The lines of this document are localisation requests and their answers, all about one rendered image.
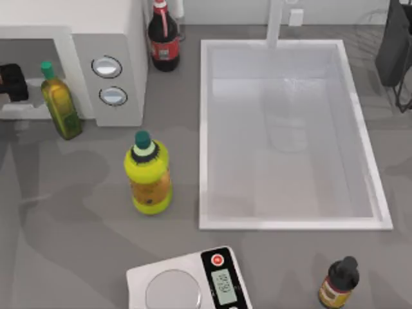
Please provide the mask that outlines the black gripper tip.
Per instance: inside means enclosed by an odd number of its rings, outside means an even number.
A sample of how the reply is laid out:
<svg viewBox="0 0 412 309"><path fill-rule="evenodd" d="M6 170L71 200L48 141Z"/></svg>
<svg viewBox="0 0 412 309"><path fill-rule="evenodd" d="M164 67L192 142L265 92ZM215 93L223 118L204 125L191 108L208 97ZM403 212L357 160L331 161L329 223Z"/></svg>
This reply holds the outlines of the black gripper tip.
<svg viewBox="0 0 412 309"><path fill-rule="evenodd" d="M18 64L0 65L0 94L7 94L11 102L28 100L28 87Z"/></svg>

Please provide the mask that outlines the dark cola bottle red label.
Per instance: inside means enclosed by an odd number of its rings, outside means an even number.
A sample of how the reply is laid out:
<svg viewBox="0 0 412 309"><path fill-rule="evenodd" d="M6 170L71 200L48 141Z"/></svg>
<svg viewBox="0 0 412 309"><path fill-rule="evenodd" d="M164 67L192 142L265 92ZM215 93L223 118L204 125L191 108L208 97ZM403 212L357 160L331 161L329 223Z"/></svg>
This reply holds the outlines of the dark cola bottle red label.
<svg viewBox="0 0 412 309"><path fill-rule="evenodd" d="M153 0L153 15L147 32L155 68L162 72L175 70L180 61L180 38L166 0Z"/></svg>

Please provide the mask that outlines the round microwave knob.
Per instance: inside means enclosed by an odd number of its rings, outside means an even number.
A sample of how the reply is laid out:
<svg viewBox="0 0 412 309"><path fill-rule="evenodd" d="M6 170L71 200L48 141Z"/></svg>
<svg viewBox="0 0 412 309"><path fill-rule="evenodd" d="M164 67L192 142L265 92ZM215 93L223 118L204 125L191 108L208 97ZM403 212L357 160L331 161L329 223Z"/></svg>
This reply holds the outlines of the round microwave knob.
<svg viewBox="0 0 412 309"><path fill-rule="evenodd" d="M122 73L121 63L114 57L105 55L91 62L93 72L103 79L114 79Z"/></svg>
<svg viewBox="0 0 412 309"><path fill-rule="evenodd" d="M109 106L121 106L128 100L127 93L119 87L109 87L99 91L99 98L103 103Z"/></svg>

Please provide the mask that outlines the tall white tap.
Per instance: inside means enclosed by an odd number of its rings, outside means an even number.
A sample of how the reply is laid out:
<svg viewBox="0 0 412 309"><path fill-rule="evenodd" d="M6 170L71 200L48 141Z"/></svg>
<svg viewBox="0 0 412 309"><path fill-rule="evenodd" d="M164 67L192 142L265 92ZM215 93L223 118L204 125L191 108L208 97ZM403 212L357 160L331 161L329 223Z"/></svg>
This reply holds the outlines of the tall white tap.
<svg viewBox="0 0 412 309"><path fill-rule="evenodd" d="M285 2L286 0L270 0L266 36L266 44L270 49L277 47Z"/></svg>

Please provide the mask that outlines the slim olive green bottle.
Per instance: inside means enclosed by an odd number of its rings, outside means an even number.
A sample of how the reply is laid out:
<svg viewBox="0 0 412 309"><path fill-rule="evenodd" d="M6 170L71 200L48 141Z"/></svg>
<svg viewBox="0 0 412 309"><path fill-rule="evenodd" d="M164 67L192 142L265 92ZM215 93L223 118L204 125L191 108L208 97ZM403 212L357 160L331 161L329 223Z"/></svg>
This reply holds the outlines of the slim olive green bottle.
<svg viewBox="0 0 412 309"><path fill-rule="evenodd" d="M41 72L44 75L41 93L51 119L60 136L65 140L71 140L82 133L82 125L70 89L56 76L50 61L41 62Z"/></svg>

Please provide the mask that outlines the white kitchen scale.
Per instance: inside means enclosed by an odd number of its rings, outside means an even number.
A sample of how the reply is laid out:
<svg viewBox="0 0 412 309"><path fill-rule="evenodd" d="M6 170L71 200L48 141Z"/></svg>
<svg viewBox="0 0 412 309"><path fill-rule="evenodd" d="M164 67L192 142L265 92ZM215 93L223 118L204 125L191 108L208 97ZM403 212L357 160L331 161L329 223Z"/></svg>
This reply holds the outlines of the white kitchen scale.
<svg viewBox="0 0 412 309"><path fill-rule="evenodd" d="M129 309L253 309L229 246L135 267L126 279Z"/></svg>

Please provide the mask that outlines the white sink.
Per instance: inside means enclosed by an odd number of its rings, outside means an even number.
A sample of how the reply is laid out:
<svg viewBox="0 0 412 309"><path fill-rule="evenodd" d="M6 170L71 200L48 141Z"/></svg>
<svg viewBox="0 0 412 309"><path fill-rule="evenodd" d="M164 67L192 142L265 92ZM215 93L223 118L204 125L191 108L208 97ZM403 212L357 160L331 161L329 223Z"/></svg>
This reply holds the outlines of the white sink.
<svg viewBox="0 0 412 309"><path fill-rule="evenodd" d="M344 43L203 40L199 227L391 230Z"/></svg>

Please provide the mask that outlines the pale microwave oven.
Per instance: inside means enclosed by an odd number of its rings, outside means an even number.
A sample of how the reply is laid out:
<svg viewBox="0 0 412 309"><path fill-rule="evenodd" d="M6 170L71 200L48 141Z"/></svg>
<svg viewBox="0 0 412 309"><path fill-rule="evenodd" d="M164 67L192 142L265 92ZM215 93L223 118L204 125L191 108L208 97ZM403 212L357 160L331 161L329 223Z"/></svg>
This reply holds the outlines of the pale microwave oven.
<svg viewBox="0 0 412 309"><path fill-rule="evenodd" d="M122 65L114 79L91 69L105 55ZM18 64L29 94L20 102L0 94L1 120L50 117L41 93L43 61L69 87L80 118L102 127L142 124L149 60L141 0L0 0L0 65ZM99 91L112 86L127 93L125 104L100 100Z"/></svg>

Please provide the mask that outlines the yellow green bottle teal cap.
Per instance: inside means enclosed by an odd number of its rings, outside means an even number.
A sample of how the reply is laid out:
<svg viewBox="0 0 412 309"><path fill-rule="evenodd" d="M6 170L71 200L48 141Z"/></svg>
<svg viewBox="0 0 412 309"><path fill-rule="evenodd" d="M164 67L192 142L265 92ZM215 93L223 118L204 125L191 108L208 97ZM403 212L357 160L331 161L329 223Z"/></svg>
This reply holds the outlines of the yellow green bottle teal cap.
<svg viewBox="0 0 412 309"><path fill-rule="evenodd" d="M124 170L136 209L145 215L165 211L173 197L169 152L148 131L139 130L134 144L126 151Z"/></svg>

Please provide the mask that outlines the white wall socket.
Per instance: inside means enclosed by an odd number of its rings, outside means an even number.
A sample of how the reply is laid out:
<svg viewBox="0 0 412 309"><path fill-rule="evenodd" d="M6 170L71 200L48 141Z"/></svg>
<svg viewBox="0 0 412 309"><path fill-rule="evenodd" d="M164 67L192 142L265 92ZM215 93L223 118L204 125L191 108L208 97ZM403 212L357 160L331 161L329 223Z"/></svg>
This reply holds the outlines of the white wall socket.
<svg viewBox="0 0 412 309"><path fill-rule="evenodd" d="M288 25L302 26L304 20L304 10L301 8L293 8L290 10Z"/></svg>

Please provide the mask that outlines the small dark dropper bottle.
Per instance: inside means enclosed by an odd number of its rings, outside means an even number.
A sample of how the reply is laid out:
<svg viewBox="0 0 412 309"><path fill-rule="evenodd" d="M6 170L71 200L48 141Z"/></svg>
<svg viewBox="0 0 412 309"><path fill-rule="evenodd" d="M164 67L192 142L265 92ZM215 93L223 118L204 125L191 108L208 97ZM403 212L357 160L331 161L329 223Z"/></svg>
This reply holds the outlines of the small dark dropper bottle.
<svg viewBox="0 0 412 309"><path fill-rule="evenodd" d="M326 309L342 309L359 279L358 262L353 256L333 262L319 288L319 302Z"/></svg>

